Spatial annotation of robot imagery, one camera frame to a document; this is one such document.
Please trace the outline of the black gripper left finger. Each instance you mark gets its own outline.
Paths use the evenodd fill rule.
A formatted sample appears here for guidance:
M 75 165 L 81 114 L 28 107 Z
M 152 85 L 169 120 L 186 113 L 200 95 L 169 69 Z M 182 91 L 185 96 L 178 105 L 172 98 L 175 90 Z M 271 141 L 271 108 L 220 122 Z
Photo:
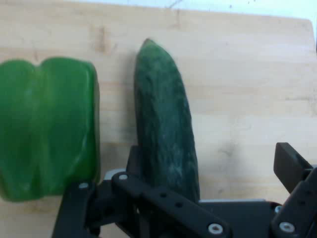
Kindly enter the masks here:
M 97 238 L 116 224 L 131 238 L 229 238 L 227 222 L 182 195 L 141 180 L 141 153 L 130 149 L 126 170 L 101 184 L 80 181 L 65 191 L 52 236 Z

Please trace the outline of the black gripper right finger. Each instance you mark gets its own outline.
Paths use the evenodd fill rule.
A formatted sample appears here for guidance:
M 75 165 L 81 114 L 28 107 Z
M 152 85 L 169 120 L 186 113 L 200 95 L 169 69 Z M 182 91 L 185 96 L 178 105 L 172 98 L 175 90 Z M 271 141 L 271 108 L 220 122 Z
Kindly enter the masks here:
M 289 143 L 276 144 L 273 170 L 290 193 L 270 224 L 274 238 L 317 236 L 317 169 Z

